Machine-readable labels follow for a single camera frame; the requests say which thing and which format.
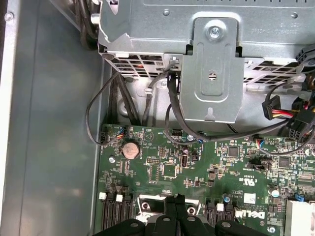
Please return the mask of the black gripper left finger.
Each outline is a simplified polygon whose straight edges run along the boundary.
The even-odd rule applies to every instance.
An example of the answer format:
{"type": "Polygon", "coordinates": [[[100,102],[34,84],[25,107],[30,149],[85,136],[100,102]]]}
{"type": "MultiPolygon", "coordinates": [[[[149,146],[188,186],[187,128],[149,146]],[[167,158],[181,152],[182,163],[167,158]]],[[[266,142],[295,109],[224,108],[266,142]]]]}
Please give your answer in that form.
{"type": "Polygon", "coordinates": [[[174,236],[177,233],[178,211],[182,196],[169,196],[164,199],[164,214],[152,223],[144,224],[137,219],[127,219],[105,229],[97,236],[174,236]]]}

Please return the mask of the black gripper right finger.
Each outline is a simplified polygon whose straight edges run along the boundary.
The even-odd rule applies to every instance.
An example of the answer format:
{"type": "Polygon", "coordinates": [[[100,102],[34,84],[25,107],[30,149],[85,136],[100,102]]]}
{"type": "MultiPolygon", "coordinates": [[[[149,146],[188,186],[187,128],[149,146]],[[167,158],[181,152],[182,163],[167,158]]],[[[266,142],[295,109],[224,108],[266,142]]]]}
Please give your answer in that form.
{"type": "Polygon", "coordinates": [[[189,216],[185,211],[185,196],[177,195],[177,219],[184,236],[265,236],[257,230],[241,225],[235,221],[223,220],[211,227],[199,217],[189,216]]]}

